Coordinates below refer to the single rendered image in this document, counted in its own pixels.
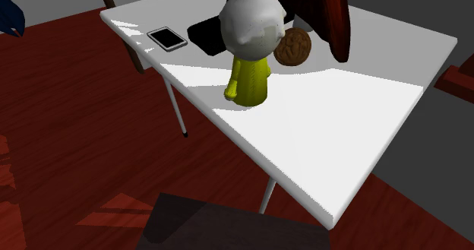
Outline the brown walnut-shaped ball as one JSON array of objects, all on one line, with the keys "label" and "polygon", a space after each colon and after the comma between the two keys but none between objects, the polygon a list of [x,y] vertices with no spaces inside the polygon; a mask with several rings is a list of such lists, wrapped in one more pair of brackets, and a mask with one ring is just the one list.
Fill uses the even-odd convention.
[{"label": "brown walnut-shaped ball", "polygon": [[292,27],[286,30],[273,55],[281,65],[298,66],[309,57],[311,46],[308,33],[301,28]]}]

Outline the white table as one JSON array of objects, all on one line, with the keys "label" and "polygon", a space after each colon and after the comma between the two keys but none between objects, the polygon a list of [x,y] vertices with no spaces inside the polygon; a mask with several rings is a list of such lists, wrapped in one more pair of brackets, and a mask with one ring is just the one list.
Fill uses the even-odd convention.
[{"label": "white table", "polygon": [[232,54],[195,44],[161,49],[149,32],[185,36],[226,0],[141,0],[102,11],[102,20],[327,229],[336,226],[457,44],[457,39],[350,7],[349,59],[340,63],[311,35],[296,67],[268,62],[264,103],[223,96]]}]

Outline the dark blue thing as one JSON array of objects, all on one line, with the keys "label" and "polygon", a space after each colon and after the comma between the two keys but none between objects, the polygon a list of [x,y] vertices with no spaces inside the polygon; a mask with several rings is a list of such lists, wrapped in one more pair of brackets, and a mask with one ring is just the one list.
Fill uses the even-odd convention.
[{"label": "dark blue thing", "polygon": [[0,0],[0,32],[22,37],[25,29],[23,11],[12,0]]}]

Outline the black flat rectangular thing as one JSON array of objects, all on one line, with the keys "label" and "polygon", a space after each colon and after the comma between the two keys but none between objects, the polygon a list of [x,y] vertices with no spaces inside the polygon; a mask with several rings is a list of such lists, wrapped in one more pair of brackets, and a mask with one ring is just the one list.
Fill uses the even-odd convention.
[{"label": "black flat rectangular thing", "polygon": [[188,38],[207,55],[215,56],[226,51],[218,16],[191,25],[187,29]]}]

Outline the red wooden furniture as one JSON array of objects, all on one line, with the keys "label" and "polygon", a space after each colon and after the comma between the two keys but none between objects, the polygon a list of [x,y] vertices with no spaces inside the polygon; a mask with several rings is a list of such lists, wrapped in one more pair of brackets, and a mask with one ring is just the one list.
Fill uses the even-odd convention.
[{"label": "red wooden furniture", "polygon": [[474,53],[460,67],[451,65],[434,87],[474,104]]}]

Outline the white phone with black screen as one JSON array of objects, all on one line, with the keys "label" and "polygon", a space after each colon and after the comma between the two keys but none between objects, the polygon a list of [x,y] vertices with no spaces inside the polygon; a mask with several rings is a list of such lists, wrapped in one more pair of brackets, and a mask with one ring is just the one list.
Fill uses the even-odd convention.
[{"label": "white phone with black screen", "polygon": [[188,45],[186,39],[179,36],[169,27],[161,27],[156,30],[151,30],[147,33],[147,36],[166,52],[172,52]]}]

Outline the dark red wooden chair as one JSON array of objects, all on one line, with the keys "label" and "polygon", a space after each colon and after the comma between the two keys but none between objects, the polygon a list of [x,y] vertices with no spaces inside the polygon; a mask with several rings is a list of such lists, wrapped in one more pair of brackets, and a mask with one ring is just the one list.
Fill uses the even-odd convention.
[{"label": "dark red wooden chair", "polygon": [[328,42],[333,57],[347,62],[350,49],[350,19],[347,0],[278,0],[286,11],[307,23]]}]

